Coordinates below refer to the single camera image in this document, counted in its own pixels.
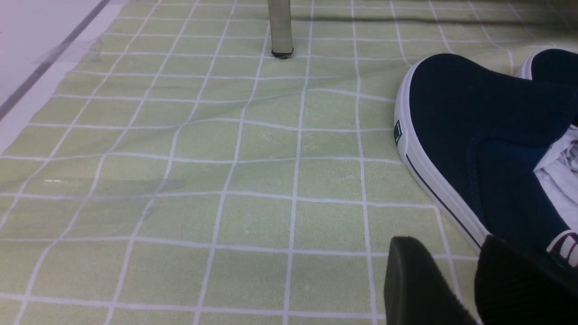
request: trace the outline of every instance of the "green tiled floor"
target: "green tiled floor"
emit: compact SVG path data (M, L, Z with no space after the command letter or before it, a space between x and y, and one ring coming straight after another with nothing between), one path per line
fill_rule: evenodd
M574 49L569 3L293 0L286 61L265 1L125 6L0 157L0 323L384 324L395 235L474 311L476 255L401 164L395 96L431 54L512 73Z

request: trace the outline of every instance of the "tile grout line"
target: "tile grout line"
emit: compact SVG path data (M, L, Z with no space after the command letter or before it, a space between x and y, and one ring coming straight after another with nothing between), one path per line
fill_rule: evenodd
M453 282L453 285L454 285L455 296L458 298L458 300L463 301L464 298L462 296L462 290L460 289L460 283L458 282L458 275L457 275L457 272L455 270L454 260L453 260L453 258L451 258L450 243L447 241L446 230L443 226L442 217L440 215L438 208L435 209L435 216L436 216L436 220L438 221L438 227L439 227L440 235L442 236L443 248L446 251L446 255L448 256L447 262L448 262L448 265L450 266L450 275L451 275L451 281Z
M351 17L353 22L351 28L353 30L353 54L355 58L355 74L357 75L357 93L361 92L361 74L359 60L357 60L357 32L355 30L355 10L354 0L351 0ZM360 98L355 96L355 126L357 129L357 147L360 155L360 181L361 181L361 201L363 202L363 220L364 220L364 239L365 239L365 258L368 271L368 285L369 285L369 303L371 314L373 315L372 325L377 325L377 297L375 292L375 277L373 274L373 260L371 256L371 234L369 232L369 213L367 208L367 192L365 187L365 162L363 141L361 140L361 125L360 125Z
M0 294L0 299L6 300L23 300L22 294ZM33 302L42 302L48 304L58 304L67 306L89 306L96 308L111 307L112 303L109 301L95 301L95 300L77 300L68 298L53 298L32 296ZM233 315L258 315L258 316L282 316L283 311L275 309L242 309L242 308L225 308L225 307L196 307L183 305L155 305L155 304L130 304L118 303L117 308L129 309L135 311L179 311L179 312L195 312L195 313L219 313L219 314L233 314ZM295 317L309 317L309 318L334 318L334 319L371 319L373 315L367 313L348 313L348 312L310 312L310 311L289 311L290 316ZM378 319L385 319L385 314L379 314Z
M229 19L232 18L236 4L237 4L237 0L235 0L235 2L233 4ZM225 31L227 30L227 28L229 26L229 22L230 22L230 20L228 20L227 24L225 25ZM219 41L219 45L217 46L217 50L215 52L215 59L216 59L216 55L218 55L218 51L219 51L221 44L223 42L223 39L225 37L225 31L223 32L223 38L221 38L221 40ZM269 26L267 26L267 29L265 31L266 36L267 36L267 34L269 34ZM251 95L249 96L249 100L247 101L247 103L245 104L245 106L241 110L241 115L240 115L240 120L239 120L239 129L238 129L238 133L237 133L237 142L235 145L235 154L234 154L233 162L231 164L231 169L229 170L229 174L227 175L227 179L225 180L225 184L223 185L223 193L221 194L221 198L219 200L219 205L217 207L217 216L215 217L215 224L214 224L214 229L213 229L213 238L212 238L212 242L211 242L211 246L210 246L209 257L207 259L205 274L203 276L203 282L201 285L201 290L199 292L199 297L198 297L198 301L197 301L197 307L198 308L202 308L203 304L205 302L205 296L206 296L207 289L209 286L209 279L210 279L211 269L213 267L213 260L214 260L215 250L216 250L217 241L218 241L218 233L219 233L219 228L220 228L220 224L221 224L221 217L223 216L223 208L225 205L225 199L227 197L227 190L229 188L229 184L230 184L231 179L233 177L233 173L235 172L236 162L239 159L239 152L240 152L241 140L242 140L242 135L243 135L244 116L245 116L247 107L252 102L253 98L255 97L255 93L257 92L257 85L259 82L258 78L261 74L261 67L263 65L263 60L265 58L265 50L266 49L267 49L267 40L265 38L263 48L261 51L261 59L259 61L259 65L257 67L256 79L255 79L255 82L253 84L253 90L251 91ZM192 324L193 325L199 325L200 319L201 319L201 313L200 312L195 313L195 318L194 318Z
M308 91L319 91L325 93L335 93L335 94L343 94L343 95L351 95L356 96L359 95L363 99L373 99L376 101L382 102L393 102L393 99L374 96L374 95L367 95L367 94L356 94L352 91L341 90L341 89L331 89L331 88L310 88ZM255 100L262 100L262 99L271 99L271 98L278 98L284 95L291 95L296 94L298 92L290 92L290 93L282 93L279 95L272 95L267 97L258 97ZM82 96L82 95L55 95L52 98L80 98L80 99L117 99L117 100L128 100L128 101L141 101L142 98L140 97L111 97L111 96ZM146 98L145 101L147 102L181 102L181 103L202 103L202 104L234 104L234 103L245 103L247 102L246 99L234 100L234 101L208 101L208 100L194 100L194 99L174 99L174 98Z
M568 24L568 20L566 20L566 18L564 18L564 16L560 13L560 11L558 11L556 8L554 8L554 6L552 5L552 2L550 2L550 0L546 0L546 3L548 4L548 7L550 7L552 12L554 12L558 17L560 17L560 20L562 20L562 22L566 25L566 27L569 30L573 30L573 28L570 26L570 24Z
M429 8L432 10L433 18L437 21L438 20L438 14L436 14L436 12L435 12L434 4L431 2L431 0L428 0L428 4L429 4ZM446 45L447 50L451 54L455 54L455 52L451 49L450 44L447 42L446 34L444 34L444 32L443 32L442 25L438 24L438 28L439 28L439 33L442 35L442 41Z
M210 195L210 194L222 194L223 191L204 191L204 192L172 192L172 193L159 193L158 197L186 197L195 195ZM293 200L292 195L286 194L269 194L269 193L258 193L250 191L225 191L226 195L239 195L239 196L249 196L249 197L261 197L261 198L271 198L271 199L281 199L281 200ZM0 197L14 197L15 194L6 195L6 193L0 193ZM114 200L128 200L136 198L151 198L152 194L145 195L133 195L133 196L111 196L111 197L92 197L93 201L114 201ZM43 200L79 200L83 197L66 197L66 196L50 196L50 195L36 195L36 194L23 194L23 198L37 198ZM350 204L350 205L363 205L374 206L376 208L416 208L416 209L434 209L435 205L427 204L413 204L413 203L394 203L394 202L362 202L362 201L351 201L351 200L340 200L332 198L312 198L312 197L299 197L297 196L297 201L299 202L314 202L314 203L336 203L336 204Z
M154 54L155 56L164 56L166 54ZM84 75L93 75L93 76L104 76L106 72L94 72L94 71L83 71L83 70L72 70L74 73L82 73ZM123 77L152 77L154 73L137 73L137 72L121 72L121 73L113 73L113 76L123 76ZM166 78L175 78L175 79L203 79L204 76L201 75L168 75L168 74L161 74L160 77ZM311 79L337 79L339 77L333 76L326 76L326 77L312 77ZM255 77L247 77L247 76L211 76L210 79L220 79L220 80L294 80L294 79L305 79L305 77L299 76L287 76L287 77L265 77L265 78L258 78Z
M198 4L199 0L196 1L196 3L192 6L188 16L192 17L193 13L195 12L195 9L197 8L197 4ZM148 94L150 93L150 91L154 88L154 85L156 84L156 81L158 80L158 78L160 77L160 74L162 72L162 70L165 68L166 63L168 62L169 58L171 57L172 52L175 50L179 39L180 39L180 35L182 35L182 33L184 32L184 30L187 27L187 23L184 23L180 33L177 35L177 37L175 37L175 40L173 41L173 45L171 46L171 49L168 51L168 53L166 54L161 66L159 67L156 75L153 78L153 81L151 82L151 85L148 87L148 89L146 90L144 96L143 96L143 100L139 103L139 106L137 107L134 115L132 116L131 121L129 122L127 129L123 132L123 134L120 136L120 139L123 138L123 136L126 134L126 132L128 131L128 127L130 127L134 121L136 120L136 118L138 117L138 114L140 113L140 110L142 109L142 106L145 104L144 98L146 98L148 96ZM128 270L128 263L130 261L131 258L131 253L132 253L132 248L134 246L134 238L138 235L138 232L143 224L144 219L146 218L146 216L150 213L150 208L152 207L158 193L164 188L166 181L169 177L169 174L171 172L171 168L172 168L172 164L173 164L173 156L175 154L174 152L174 146L176 145L178 136L179 136L179 131L180 128L176 130L174 136L173 136L173 141L172 141L172 145L171 145L171 153L168 157L168 161L166 164L166 170L165 170L165 174L162 178L162 180L159 182L159 185L157 186L157 188L154 191L153 196L150 198L149 202L147 203L147 205L145 206L139 221L137 222L135 228L132 231L132 235L130 237L130 240L128 241L127 244L127 248L125 250L125 254L124 254L124 258L123 258L123 265L120 271L120 275L118 276L118 282L116 285L116 288L114 290L114 294L113 294L113 301L112 301L112 305L108 310L108 313L106 315L106 320L105 320L105 325L109 325L110 322L112 321L112 317L114 316L114 311L115 311L115 304L118 303L118 299L120 298L120 294L122 292L123 286L124 286L124 279L127 275L127 270ZM110 148L109 151L112 151L116 145L118 145L120 143L120 141L117 141L117 143L115 143L115 145L113 145L112 148Z
M508 5L508 7L510 8L510 10L512 11L512 13L516 16L516 18L518 18L518 20L522 23L522 25L524 26L524 29L528 32L528 34L530 34L530 36L532 36L532 38L534 38L534 40L536 41L541 41L540 39L538 39L536 37L536 35L534 35L534 33L530 30L530 28L526 25L526 23L524 22L524 20L522 19L522 16L520 16L520 14L518 13L518 11L516 11L516 9L514 8L514 6L512 5L512 2L510 0L506 0L506 3ZM551 42L551 44L555 47L558 47L554 42Z
M134 238L135 242L143 242L143 243L158 243L162 245L171 245L171 246L179 246L179 247L189 247L189 248L211 248L211 243L203 243L203 242L190 242L190 241L182 241L178 239L169 239L169 238L155 238L155 237L139 237L135 236L118 236L118 237L80 237L80 238L63 238L60 240L61 242L113 242L113 241L129 241L131 238ZM11 238L0 238L0 242L29 242L29 243L42 243L42 242L51 242L53 239L11 239ZM216 244L214 245L215 249L218 250L234 250L238 252L253 252L253 253L272 253L272 254L288 254L289 249L283 248L264 248L264 247L256 247L256 246L242 246L242 245L224 245L224 244ZM347 251L332 251L332 250L310 250L310 249L293 249L294 254L298 255L320 255L320 256L342 256L342 257L365 257L368 255L367 251L364 252L347 252ZM369 254L371 257L388 257L389 252L371 252ZM478 257L473 256L460 256L460 255L447 255L447 254L433 254L432 257L434 259L444 259L447 260L448 258L452 258L454 260L459 261L477 261Z
M156 7L158 6L158 3L156 6L154 6L150 13L149 16L151 16L153 14L153 11L156 9ZM132 42L136 39L136 36L138 35L138 33L143 29L143 27L145 26L147 22L147 19L143 20L143 23L141 23L139 29L137 30L136 34L134 35L134 37L128 42L128 44L125 47L125 51L128 50L128 48L130 47L130 45L132 44ZM113 64L113 66L110 69L110 72L112 72L112 70L116 67L116 65L118 64L118 62L120 62L120 60L122 59L122 55L118 57L117 61L115 61L115 63ZM100 82L99 85L96 86L96 88L94 89L94 91L92 91L92 94L96 94L96 92L100 89L100 87L107 81L108 76L104 77L102 79L102 81ZM71 124L74 124L75 122L78 121L78 119L80 118L80 115L84 112L84 110L86 109L86 107L88 107L88 104L90 103L90 100L87 100L87 102L84 104L84 106L81 108L81 110L78 112L78 114L75 116L75 118L73 119ZM64 142L65 138L68 136L68 134L70 133L70 131L72 130L72 128L68 128L66 130L66 132L62 135L62 138L60 139L60 141L56 144L55 148L53 149L53 151L50 153L49 158L53 157L56 152L58 151L58 149L60 148L60 146L62 145L62 143ZM27 284L26 287L26 291L25 291L25 296L29 297L32 293L32 288L34 287L34 283L36 281L36 277L38 276L38 272L40 272L40 267L42 266L42 263L44 262L44 259L46 258L46 256L48 255L48 252L50 251L50 249L52 249L52 247L54 247L54 245L56 245L58 243L59 239L64 238L64 236L66 236L66 234L68 233L68 231L70 231L70 229L72 229L72 225L74 224L74 222L76 221L78 215L80 214L80 210L82 209L82 207L84 206L84 204L88 201L88 198L90 197L90 195L92 194L92 192L94 192L94 190L96 189L96 185L98 182L98 176L100 174L101 168L102 168L102 163L104 161L104 158L106 157L106 155L103 155L101 160L99 161L99 164L97 166L97 170L94 176L94 180L93 180L93 184L88 192L88 194L86 195L86 197L84 198L84 200L82 201L82 203L80 204L78 210L76 211L76 213L74 214L74 216L72 216L67 228L64 230L64 232L54 241L52 241L52 243L50 243L48 245L48 247L46 247L43 251L42 254L40 255L40 257L38 258L38 261L36 262L36 265L34 266L34 270L32 271L32 275L30 276L30 280ZM19 193L21 194L24 191L24 188L26 187L26 185L28 184L28 182L30 182L30 180L32 180L32 178L34 176L36 176L47 164L48 164L49 160L47 159L37 170L36 172L34 172L26 181L24 181L24 183L22 184L22 186L20 187L20 191ZM18 197L14 198L14 201L12 203L12 205L10 206L10 208L6 211L4 217L2 218L2 221L0 221L0 229L2 229L2 227L4 226L4 224L6 223L6 219L8 218L10 212L12 211L12 209L16 206L16 204L18 203ZM18 314L16 315L16 318L14 320L14 325L19 325L20 321L22 320L22 317L24 315L24 311L26 310L26 307L28 306L28 301L24 300L20 306L20 310L18 311Z
M185 122L183 124L185 124L185 125L196 124L196 123L202 123L202 122L208 122L208 121L223 121L223 122L238 123L239 119L231 119L231 118L227 118L227 117L216 117L216 118L211 118L211 119L188 121L188 122ZM244 123L268 127L268 128L277 128L277 129L282 129L282 130L290 130L290 131L298 131L299 130L298 127L290 127L287 125L272 124L272 123L266 123L266 122L260 122L260 121L245 120ZM163 125L163 126L143 125L143 126L129 127L129 129L130 130L163 130L163 129L171 129L171 128L176 129L176 128L183 126L183 124ZM107 126L107 125L88 125L88 124L67 125L67 124L52 124L52 123L28 123L28 126L53 127L53 128L73 127L73 128L90 128L90 129L98 129L98 130L124 130L126 128L126 127L116 127L116 126ZM331 132L331 133L355 133L355 132L357 132L357 130L346 129L346 128L344 128L344 129L303 128L302 130L306 131L306 132ZM393 130L393 128L366 128L366 129L361 129L360 131L361 132L373 132L373 131L392 131L392 130ZM0 156L0 158L7 158L7 157L20 157L20 156Z
M484 23L480 19L480 16L477 14L476 7L473 5L472 0L468 0L468 4L469 4L469 7L472 9L474 16L476 16L476 20L480 23L481 30L484 31L484 34L486 35L486 37L488 38L490 43L499 49L505 50L508 53L508 57L510 58L510 74L514 75L514 57L512 55L512 51L510 49L502 47L502 46L498 45L496 42L494 42L494 40L492 39L492 37L489 35L488 31L486 30L486 26L484 26Z
M399 23L398 20L395 16L395 8L394 8L394 2L393 0L390 0L390 10L391 10L391 15L394 18L394 26L395 26L395 34L397 35L397 41L398 41L398 45L399 45L399 52L401 53L401 56L404 60L404 62L408 65L408 66L412 66L412 64L407 60L407 57L405 56L405 52L403 50L403 38L401 37L401 31L399 30Z
M112 35L112 36L130 36L132 34L126 34L126 33L116 33L116 32L105 32L103 33L103 35ZM139 36L152 36L152 37L174 37L174 34L140 34ZM199 39L205 39L205 38L209 38L209 39L218 39L219 36L212 36L212 35L183 35L183 38L199 38ZM263 37L253 37L253 36L227 36L225 37L225 39L263 39ZM299 36L295 36L293 37L293 39L300 39L300 40L308 40L308 38L306 37L299 37ZM347 41L347 40L353 40L353 38L348 38L348 37L314 37L313 40L343 40L343 41ZM360 42L370 42L370 43L387 43L387 42L431 42L431 43L443 43L442 40L439 39L433 39L433 38L405 38L405 39L393 39L393 38L357 38L358 41ZM449 42L451 43L473 43L473 44L482 44L482 43L488 43L485 42L483 40L467 40L467 39L453 39L450 40ZM495 40L495 43L523 43L523 40L519 40L519 39L511 39L511 40ZM106 54L106 55L115 55L118 54L116 52L111 52L111 51L100 51L98 52L100 54ZM158 52L128 52L128 55L164 55L166 53L158 53ZM183 54L183 53L176 53L174 54L175 56L200 56L200 57L211 57L212 55L210 54ZM251 55L235 55L235 54L223 54L220 55L219 57L247 57L247 58L259 58L259 56L251 56ZM306 58L307 56L296 56L296 57L292 57L292 58ZM318 56L318 55L312 55L312 57L321 57L321 58L340 58L340 57L326 57L326 56ZM265 58L266 60L275 60L276 58L274 57L267 57ZM367 60L369 58L365 58L365 57L360 57L360 60Z
M78 159L87 159L87 158L96 158L102 156L101 154L85 154L82 156L69 156L69 157L58 157L52 158L50 161L65 161L65 160L78 160ZM232 160L203 160L203 159L194 159L194 158L170 158L169 156L160 156L157 154L146 154L146 153L133 153L133 152L113 152L109 153L108 156L116 156L116 157L137 157L137 158L148 158L154 160L172 160L178 161L180 163L198 163L198 164L214 164L214 165L227 165L232 164ZM7 160L19 160L19 161L44 161L45 159L42 157L19 157L19 156L4 156L0 157L1 159ZM237 164L252 164L252 163L280 163L284 161L294 161L295 158L273 158L273 159L256 159L256 160L239 160ZM359 158L359 157L304 157L301 160L340 160L340 161L364 161L367 163L386 163L386 164L393 164L393 165L402 165L403 163L400 160L392 160L392 159L384 159L384 158Z
M315 11L315 0L311 0L310 15ZM289 324L289 311L291 310L291 277L293 272L293 250L295 246L295 224L297 223L297 193L299 186L299 162L301 160L301 144L303 115L305 114L305 96L309 84L309 72L311 69L311 46L313 41L313 19L309 21L309 40L307 43L307 62L305 64L305 82L301 91L301 103L299 107L299 122L297 131L297 150L295 154L295 168L293 170L293 191L291 199L291 224L289 227L289 250L287 254L287 272L285 274L285 294L283 297L283 325Z

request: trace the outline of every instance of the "black object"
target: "black object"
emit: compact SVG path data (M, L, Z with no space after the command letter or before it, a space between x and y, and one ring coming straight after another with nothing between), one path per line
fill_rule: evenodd
M481 248L474 290L484 325L578 324L576 275L493 236ZM388 325L476 324L415 238L391 240L384 298Z
M493 236L480 252L475 298L485 325L578 324L576 275Z
M578 54L560 49L547 49L536 53L530 60L529 76L522 77L578 87ZM574 120L574 125L578 125L578 116Z
M453 54L420 61L400 89L394 123L403 129L402 159L465 235L481 247L493 234L578 274L564 255L548 251L570 228L534 173L578 117L578 89Z
M293 55L294 50L295 49L291 49L291 53L279 53L279 52L271 51L271 54L273 54L274 57L276 57L280 60L286 60Z
M477 324L415 238L392 238L384 295L387 325Z

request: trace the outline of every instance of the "canvas shoe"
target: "canvas shoe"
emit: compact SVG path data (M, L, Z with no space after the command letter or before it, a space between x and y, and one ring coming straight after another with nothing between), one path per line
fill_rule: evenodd
M529 56L517 77L578 87L578 54L548 49Z
M478 252L493 234L574 270L578 236L534 169L577 116L575 87L438 54L406 74L394 138L416 181Z

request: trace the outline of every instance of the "white rubber sole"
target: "white rubber sole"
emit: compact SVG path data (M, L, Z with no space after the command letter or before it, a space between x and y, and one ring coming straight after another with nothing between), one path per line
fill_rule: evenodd
M516 77L532 80L532 61L534 60L534 57L537 54L538 53L532 54L531 56L526 58L526 60L524 60L524 63L522 63L520 69L518 69L518 71L515 74Z
M409 108L409 88L413 74L422 62L423 60L412 66L399 88L394 113L395 142L402 161L417 183L479 253L490 233L431 162L413 128Z

